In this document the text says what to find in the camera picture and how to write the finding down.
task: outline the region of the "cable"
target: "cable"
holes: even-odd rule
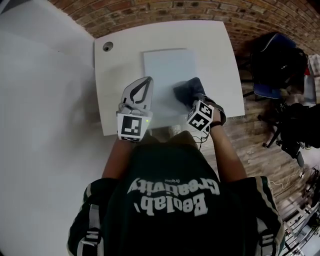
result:
[[[283,184],[283,183],[275,183],[275,182],[273,182],[273,181],[271,181],[271,180],[270,180],[270,183],[273,183],[274,185],[281,185],[281,186],[282,186],[282,189],[285,190],[286,187],[288,186],[288,183],[289,183],[290,178],[293,177],[293,176],[295,176],[295,175],[297,175],[297,173],[291,175],[291,176],[288,178],[288,181],[286,182],[285,187],[284,187],[284,184]]]
[[[318,169],[319,169],[319,165],[316,164],[314,167],[308,168],[307,170],[303,169],[303,172],[302,172],[302,173],[305,174],[307,171],[312,170],[312,169],[315,168],[316,166],[318,166]],[[281,185],[281,186],[282,186],[282,189],[285,190],[286,187],[288,186],[288,183],[289,183],[290,178],[293,177],[293,176],[295,176],[295,175],[297,175],[297,173],[291,175],[291,176],[288,178],[288,181],[286,182],[285,186],[284,186],[283,183],[275,183],[274,181],[271,181],[271,180],[270,180],[270,183],[273,183],[274,185]]]
[[[200,144],[199,150],[201,150],[202,143],[205,143],[208,140],[210,134],[209,132],[206,133],[204,130],[202,132],[206,135],[205,137],[202,136],[201,138],[199,138],[198,136],[192,136],[193,138],[197,138],[198,140],[200,140],[200,142],[194,141],[195,143]]]

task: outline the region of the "sheet of paper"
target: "sheet of paper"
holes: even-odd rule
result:
[[[173,88],[197,76],[194,53],[188,49],[158,50],[143,53],[144,74],[153,78],[151,111],[153,127],[163,119],[184,119],[185,105],[174,95]]]

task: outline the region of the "blue fabric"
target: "blue fabric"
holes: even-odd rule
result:
[[[296,43],[283,34],[277,33],[268,48],[296,48]]]
[[[253,85],[253,91],[254,94],[261,97],[272,98],[277,100],[282,98],[280,89],[273,88],[270,85],[266,84],[255,83]]]

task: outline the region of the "sleeve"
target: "sleeve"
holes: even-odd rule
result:
[[[67,250],[70,256],[102,256],[104,240],[100,220],[106,215],[108,202],[119,180],[102,178],[89,184],[83,203],[69,230]]]
[[[249,177],[228,184],[243,207],[256,217],[256,256],[277,256],[285,244],[285,229],[278,213],[270,182],[265,176]]]

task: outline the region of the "white table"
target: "white table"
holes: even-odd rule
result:
[[[103,45],[112,42],[105,52]],[[206,94],[221,105],[227,117],[245,114],[235,55],[223,22],[207,20],[169,21],[138,26],[94,41],[97,97],[103,134],[117,133],[116,111],[126,86],[144,76],[143,52],[189,49],[194,53],[196,73]],[[152,127],[185,122],[185,117],[152,120]]]

